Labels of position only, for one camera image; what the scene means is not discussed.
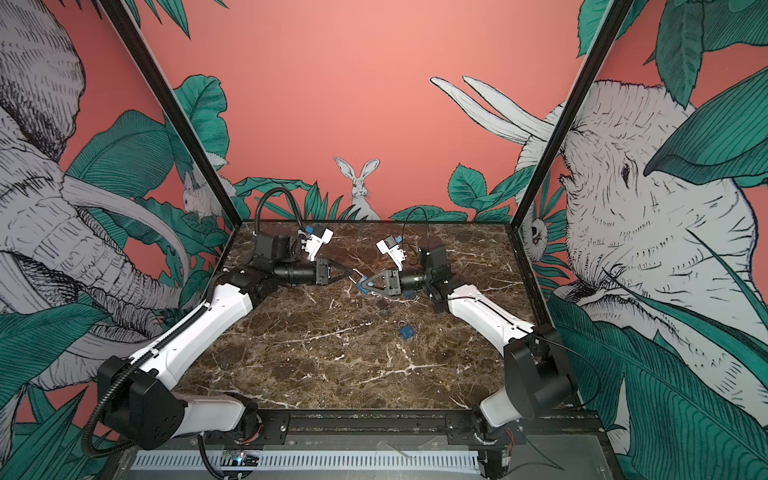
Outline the blue padlock front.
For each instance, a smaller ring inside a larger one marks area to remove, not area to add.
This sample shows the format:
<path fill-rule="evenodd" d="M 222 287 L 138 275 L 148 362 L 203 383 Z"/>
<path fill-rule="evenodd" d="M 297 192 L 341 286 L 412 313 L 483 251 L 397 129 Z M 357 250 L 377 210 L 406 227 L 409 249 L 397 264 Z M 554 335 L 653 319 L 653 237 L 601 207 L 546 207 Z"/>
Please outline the blue padlock front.
<path fill-rule="evenodd" d="M 356 284 L 357 289 L 365 294 L 369 295 L 371 293 L 371 287 L 374 285 L 374 283 L 370 280 L 369 277 L 362 277 Z"/>

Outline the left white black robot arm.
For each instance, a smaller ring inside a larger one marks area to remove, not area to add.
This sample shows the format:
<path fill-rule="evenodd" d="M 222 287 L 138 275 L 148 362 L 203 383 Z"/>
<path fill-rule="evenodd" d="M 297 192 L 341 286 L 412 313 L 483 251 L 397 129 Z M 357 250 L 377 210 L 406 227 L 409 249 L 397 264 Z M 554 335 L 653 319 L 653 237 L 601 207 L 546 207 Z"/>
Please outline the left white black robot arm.
<path fill-rule="evenodd" d="M 127 358 L 113 356 L 98 369 L 98 403 L 82 429 L 81 448 L 104 458 L 133 446 L 155 449 L 189 434 L 228 433 L 247 445 L 262 435 L 257 404 L 242 394 L 177 395 L 189 367 L 232 325 L 281 286 L 325 286 L 349 272 L 319 256 L 333 237 L 322 224 L 300 224 L 294 234 L 271 234 L 256 225 L 244 264 L 223 269 L 202 302 L 168 331 Z"/>

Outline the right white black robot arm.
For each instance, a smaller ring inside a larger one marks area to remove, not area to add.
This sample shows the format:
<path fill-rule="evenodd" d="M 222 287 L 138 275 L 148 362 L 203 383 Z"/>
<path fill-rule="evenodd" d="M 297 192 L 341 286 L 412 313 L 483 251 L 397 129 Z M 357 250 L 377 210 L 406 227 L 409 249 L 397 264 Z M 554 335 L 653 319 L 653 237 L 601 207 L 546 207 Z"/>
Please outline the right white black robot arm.
<path fill-rule="evenodd" d="M 518 318 L 455 273 L 440 238 L 419 242 L 416 268 L 406 266 L 402 242 L 400 236 L 377 242 L 395 266 L 362 278 L 358 289 L 381 297 L 423 292 L 435 311 L 465 322 L 495 348 L 504 361 L 504 382 L 476 408 L 479 430 L 490 434 L 511 422 L 535 419 L 577 393 L 566 347 L 553 326 Z"/>

